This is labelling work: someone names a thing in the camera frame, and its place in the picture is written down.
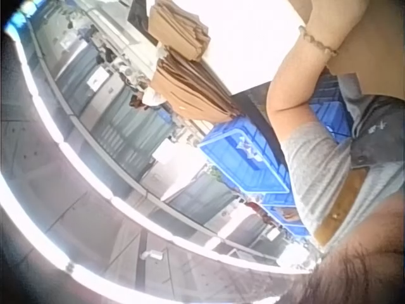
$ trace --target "t-shirt sleeve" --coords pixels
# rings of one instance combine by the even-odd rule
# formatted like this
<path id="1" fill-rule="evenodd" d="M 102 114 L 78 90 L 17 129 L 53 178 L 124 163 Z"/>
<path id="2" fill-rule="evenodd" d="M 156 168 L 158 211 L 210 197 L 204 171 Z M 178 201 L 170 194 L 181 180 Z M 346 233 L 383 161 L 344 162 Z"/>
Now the t-shirt sleeve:
<path id="1" fill-rule="evenodd" d="M 314 233 L 331 209 L 349 171 L 350 142 L 338 145 L 321 123 L 311 122 L 280 144 L 299 215 Z"/>

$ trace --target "cardboard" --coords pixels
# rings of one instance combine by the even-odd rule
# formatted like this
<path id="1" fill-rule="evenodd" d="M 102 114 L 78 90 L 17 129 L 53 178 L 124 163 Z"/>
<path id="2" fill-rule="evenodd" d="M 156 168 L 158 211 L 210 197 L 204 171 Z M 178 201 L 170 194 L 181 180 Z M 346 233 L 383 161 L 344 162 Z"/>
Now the cardboard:
<path id="1" fill-rule="evenodd" d="M 308 22 L 311 0 L 289 0 Z M 329 64 L 334 75 L 357 73 L 363 94 L 405 100 L 404 12 L 398 1 L 371 0 L 363 19 Z"/>

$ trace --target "bracelet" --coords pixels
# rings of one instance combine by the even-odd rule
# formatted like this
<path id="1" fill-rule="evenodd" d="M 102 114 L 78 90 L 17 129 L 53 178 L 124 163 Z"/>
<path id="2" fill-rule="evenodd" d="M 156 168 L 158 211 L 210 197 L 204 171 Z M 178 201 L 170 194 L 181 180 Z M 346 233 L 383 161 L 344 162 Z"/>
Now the bracelet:
<path id="1" fill-rule="evenodd" d="M 305 41 L 308 41 L 309 43 L 312 43 L 314 46 L 316 46 L 318 49 L 323 51 L 326 55 L 335 57 L 338 55 L 338 51 L 324 45 L 322 42 L 317 41 L 314 36 L 309 35 L 308 32 L 306 31 L 306 28 L 303 27 L 302 25 L 299 27 L 299 32 L 302 35 L 302 38 L 304 38 Z"/>

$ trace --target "gray t-shirt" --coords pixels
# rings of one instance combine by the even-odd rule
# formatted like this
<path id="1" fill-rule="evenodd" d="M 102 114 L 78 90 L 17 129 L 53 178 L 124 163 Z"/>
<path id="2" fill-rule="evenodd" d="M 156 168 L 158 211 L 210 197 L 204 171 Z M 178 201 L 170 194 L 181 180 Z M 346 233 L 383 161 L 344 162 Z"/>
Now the gray t-shirt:
<path id="1" fill-rule="evenodd" d="M 319 122 L 303 125 L 281 142 L 296 206 L 311 234 L 329 213 L 347 177 L 351 166 L 350 145 L 351 139 L 337 144 Z M 351 211 L 323 251 L 336 245 L 403 184 L 403 162 L 370 168 Z"/>

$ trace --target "dark hair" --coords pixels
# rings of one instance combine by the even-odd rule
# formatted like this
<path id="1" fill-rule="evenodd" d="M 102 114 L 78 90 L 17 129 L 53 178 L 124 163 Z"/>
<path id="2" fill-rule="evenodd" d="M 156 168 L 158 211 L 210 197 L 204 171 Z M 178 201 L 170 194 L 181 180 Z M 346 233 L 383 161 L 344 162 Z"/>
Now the dark hair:
<path id="1" fill-rule="evenodd" d="M 315 268 L 307 278 L 300 278 L 293 287 L 281 296 L 277 304 L 370 304 L 370 283 L 381 282 L 379 277 L 370 275 L 369 257 L 364 253 L 345 254 L 337 258 L 333 271 L 322 264 Z M 392 293 L 383 304 L 400 304 L 404 302 L 404 288 L 399 293 Z"/>
<path id="2" fill-rule="evenodd" d="M 104 60 L 104 58 L 101 57 L 100 54 L 98 54 L 98 55 L 96 56 L 96 63 L 97 63 L 98 65 L 101 65 L 101 64 L 103 64 L 104 62 L 106 62 L 106 61 Z"/>

